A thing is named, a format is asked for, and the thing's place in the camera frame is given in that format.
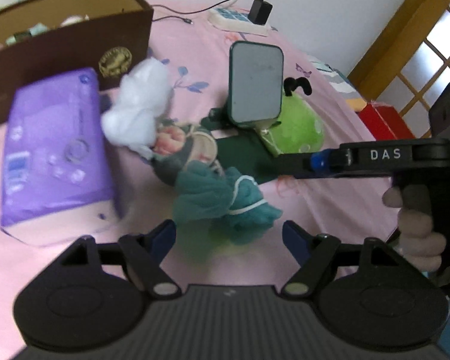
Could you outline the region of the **right hand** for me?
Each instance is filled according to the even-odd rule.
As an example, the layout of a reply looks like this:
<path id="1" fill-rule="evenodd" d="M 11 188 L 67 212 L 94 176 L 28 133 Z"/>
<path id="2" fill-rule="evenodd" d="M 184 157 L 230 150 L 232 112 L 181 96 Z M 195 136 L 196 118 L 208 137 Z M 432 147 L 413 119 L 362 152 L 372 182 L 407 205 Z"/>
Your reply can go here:
<path id="1" fill-rule="evenodd" d="M 446 239 L 434 231 L 428 190 L 422 185 L 388 189 L 382 202 L 399 209 L 397 227 L 400 232 L 395 250 L 422 272 L 436 272 L 441 266 L 441 254 Z"/>

